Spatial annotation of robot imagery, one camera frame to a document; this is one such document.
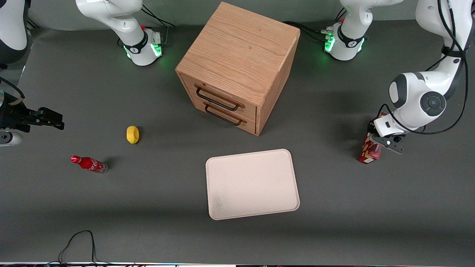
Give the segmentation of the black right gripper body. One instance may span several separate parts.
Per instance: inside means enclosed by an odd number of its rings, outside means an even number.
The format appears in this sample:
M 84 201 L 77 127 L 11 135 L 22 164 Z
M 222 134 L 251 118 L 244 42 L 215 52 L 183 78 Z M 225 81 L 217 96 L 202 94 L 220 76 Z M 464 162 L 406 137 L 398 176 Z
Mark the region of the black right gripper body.
M 30 132 L 31 125 L 39 126 L 37 118 L 23 103 L 25 98 L 1 98 L 0 128 Z

